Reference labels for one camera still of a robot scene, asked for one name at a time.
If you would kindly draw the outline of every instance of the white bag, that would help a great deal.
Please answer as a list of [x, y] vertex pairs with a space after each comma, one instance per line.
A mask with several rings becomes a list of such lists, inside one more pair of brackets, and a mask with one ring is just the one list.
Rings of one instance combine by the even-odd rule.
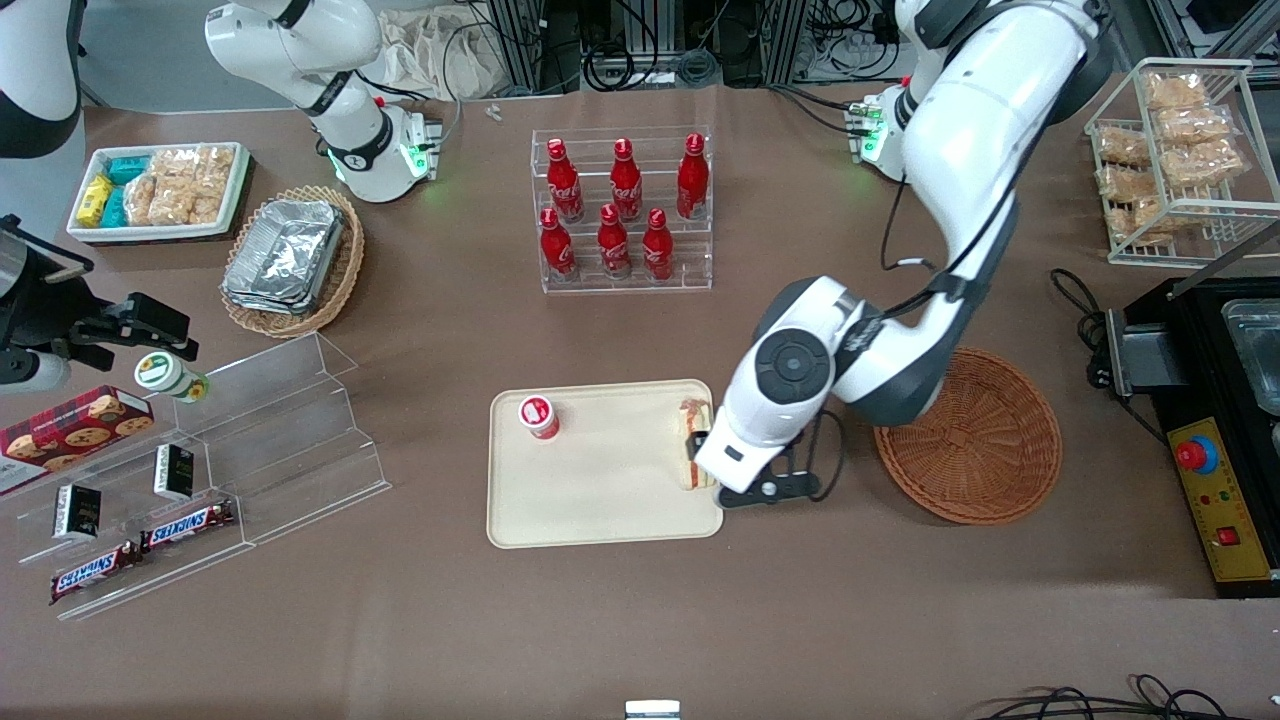
[[511, 79], [495, 51], [498, 33], [489, 24], [460, 31], [449, 44], [449, 83], [445, 88], [445, 44], [454, 31], [475, 22], [476, 14], [466, 6], [456, 5], [379, 13], [387, 64], [383, 85], [440, 100], [453, 100], [454, 96], [474, 100], [506, 88]]

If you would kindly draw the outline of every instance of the cookie box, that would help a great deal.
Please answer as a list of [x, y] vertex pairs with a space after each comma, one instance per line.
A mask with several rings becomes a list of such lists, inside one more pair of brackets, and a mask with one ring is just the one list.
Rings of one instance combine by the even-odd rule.
[[151, 405], [111, 386], [0, 432], [0, 495], [65, 469], [155, 424]]

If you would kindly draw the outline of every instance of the brown woven basket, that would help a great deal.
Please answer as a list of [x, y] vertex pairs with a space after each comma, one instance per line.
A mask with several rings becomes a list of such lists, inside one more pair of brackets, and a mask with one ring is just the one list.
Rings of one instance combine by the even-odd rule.
[[[315, 311], [307, 315], [264, 313], [261, 310], [241, 307], [228, 300], [225, 295], [223, 296], [223, 305], [237, 325], [283, 340], [317, 331], [338, 316], [342, 306], [351, 297], [352, 288], [356, 287], [360, 263], [365, 259], [365, 231], [360, 225], [360, 218], [356, 217], [356, 209], [351, 206], [351, 201], [328, 187], [306, 186], [285, 190], [271, 200], [323, 200], [342, 208], [343, 214], [346, 214], [346, 224], [342, 228], [342, 237], [338, 240], [342, 245], [338, 246], [338, 251], [333, 258], [329, 277], [325, 279], [324, 290], [320, 292], [320, 306]], [[244, 245], [244, 236], [248, 233], [248, 228], [253, 224], [253, 220], [262, 213], [262, 208], [266, 208], [266, 202], [260, 205], [257, 210], [253, 210], [253, 214], [241, 227], [239, 234], [236, 236], [236, 245], [232, 246], [230, 256], [227, 259], [228, 268], [236, 260], [236, 254], [239, 252], [241, 246]]]
[[998, 525], [1039, 507], [1062, 466], [1053, 409], [1027, 375], [961, 347], [933, 407], [910, 425], [876, 428], [902, 492], [954, 523]]

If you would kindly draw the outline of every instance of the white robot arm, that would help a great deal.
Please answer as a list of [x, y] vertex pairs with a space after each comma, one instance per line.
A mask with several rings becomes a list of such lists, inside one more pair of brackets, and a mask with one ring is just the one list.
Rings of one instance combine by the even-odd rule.
[[[929, 18], [934, 6], [952, 17]], [[1027, 155], [1046, 124], [1096, 92], [1106, 76], [1098, 68], [1110, 65], [1079, 0], [899, 0], [896, 10], [922, 63], [909, 86], [868, 99], [886, 119], [864, 159], [893, 179], [905, 172], [942, 231], [948, 263], [888, 311], [828, 277], [783, 288], [696, 455], [732, 492], [750, 488], [828, 393], [873, 425], [906, 424], [929, 407], [1012, 236], [1012, 183]], [[931, 33], [951, 40], [925, 42]], [[1082, 77], [1083, 87], [1071, 85]], [[896, 319], [920, 306], [914, 327]]]
[[361, 200], [396, 200], [428, 177], [422, 115], [379, 106], [355, 77], [381, 51], [378, 17], [364, 0], [232, 3], [210, 10], [205, 41], [227, 72], [311, 118], [338, 177]]

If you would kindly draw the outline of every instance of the snickers bar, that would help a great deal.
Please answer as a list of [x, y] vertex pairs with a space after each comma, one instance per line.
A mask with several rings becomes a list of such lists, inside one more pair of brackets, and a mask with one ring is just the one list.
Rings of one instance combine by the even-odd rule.
[[229, 502], [219, 502], [201, 507], [191, 515], [165, 523], [154, 530], [142, 530], [142, 552], [151, 552], [156, 546], [193, 536], [206, 528], [216, 528], [236, 520]]
[[124, 541], [120, 547], [111, 552], [58, 575], [50, 584], [49, 605], [58, 602], [68, 594], [93, 584], [102, 578], [111, 577], [120, 570], [142, 561], [142, 548], [133, 541]]

